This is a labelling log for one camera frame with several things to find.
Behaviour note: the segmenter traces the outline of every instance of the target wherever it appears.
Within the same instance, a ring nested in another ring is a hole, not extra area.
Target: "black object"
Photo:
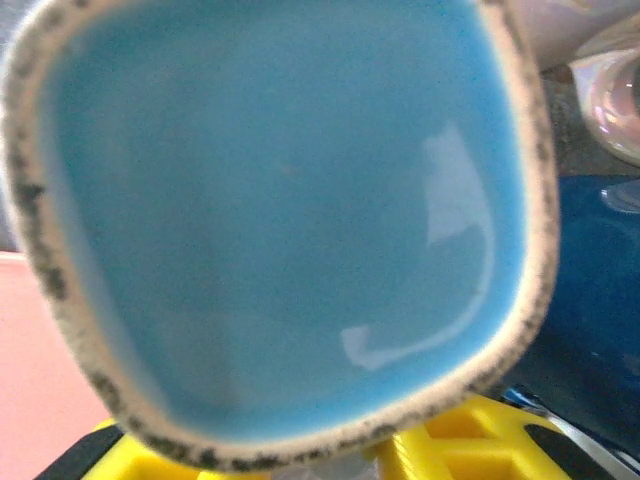
[[[524,429],[572,480],[616,480],[569,437],[540,425],[527,425]]]
[[[35,480],[82,480],[123,435],[116,425],[85,435]]]

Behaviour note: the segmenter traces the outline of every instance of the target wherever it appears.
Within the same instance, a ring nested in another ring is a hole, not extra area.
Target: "mug rim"
[[[268,471],[347,453],[410,428],[482,391],[533,340],[554,288],[559,213],[552,132],[537,65],[512,0],[470,2],[477,8],[508,98],[523,169],[526,253],[512,308],[492,339],[440,380],[339,427],[274,442],[231,443],[188,432],[139,391],[96,333],[95,314],[62,241],[33,134],[35,98],[53,59],[87,22],[132,0],[40,0],[11,43],[1,85],[5,196],[19,243],[42,293],[96,393],[118,422],[151,449],[177,462],[218,471]]]

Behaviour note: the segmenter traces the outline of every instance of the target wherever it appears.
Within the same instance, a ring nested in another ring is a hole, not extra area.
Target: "yellow grid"
[[[98,428],[104,428],[105,422]],[[549,421],[480,396],[371,448],[381,480],[571,480],[529,437]],[[202,472],[170,462],[125,435],[84,480],[269,480]]]

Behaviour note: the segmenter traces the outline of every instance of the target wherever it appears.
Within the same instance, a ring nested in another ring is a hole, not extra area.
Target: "unglazed clay rim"
[[[277,442],[229,443],[185,431],[152,406],[97,334],[95,315],[62,242],[38,160],[36,97],[52,60],[87,21],[132,0],[48,0],[25,19],[9,48],[2,83],[2,152],[10,215],[41,290],[76,362],[118,422],[161,454],[201,469],[272,470],[362,448],[482,391],[535,337],[554,286],[558,199],[551,129],[536,64],[510,0],[469,0],[502,68],[526,182],[527,254],[513,308],[492,340],[421,391],[340,427]]]

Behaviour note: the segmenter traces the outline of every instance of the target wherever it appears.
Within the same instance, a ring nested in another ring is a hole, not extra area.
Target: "black speckles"
[[[366,437],[356,437],[350,440],[342,440],[338,443],[338,450],[351,450],[367,443]]]
[[[197,466],[205,470],[217,470],[220,467],[220,459],[216,457],[212,448],[207,448],[200,453]]]
[[[133,433],[137,433],[144,429],[144,422],[140,420],[138,417],[131,416],[129,417],[127,426],[129,427],[129,430],[131,430]]]
[[[25,34],[17,47],[15,60],[9,66],[11,73],[23,80],[31,75],[38,61],[39,41],[40,33],[37,30]]]
[[[551,155],[551,151],[547,142],[542,139],[539,139],[536,142],[536,154],[538,155],[538,159],[543,163],[549,163],[553,161],[553,155]]]
[[[371,432],[371,439],[382,440],[392,436],[394,433],[396,433],[396,431],[397,428],[395,425],[383,424],[373,429],[373,431]]]
[[[44,193],[45,188],[42,185],[34,183],[18,183],[13,189],[15,201],[18,207],[28,215],[37,215],[38,198]]]
[[[185,463],[189,460],[192,447],[186,443],[153,434],[144,435],[143,442],[151,449],[176,462]]]
[[[41,275],[45,293],[57,300],[64,300],[67,297],[67,282],[62,270],[48,265],[36,268]]]
[[[287,462],[283,462],[276,455],[258,455],[252,462],[252,469],[258,471],[273,470],[277,467],[283,467]]]
[[[109,410],[115,415],[119,415],[124,410],[125,405],[118,387],[102,372],[89,373],[88,377],[93,388],[98,392],[98,395],[100,395],[104,403],[106,403]]]
[[[42,14],[42,28],[45,32],[55,30],[62,24],[64,14],[60,8],[50,8]]]

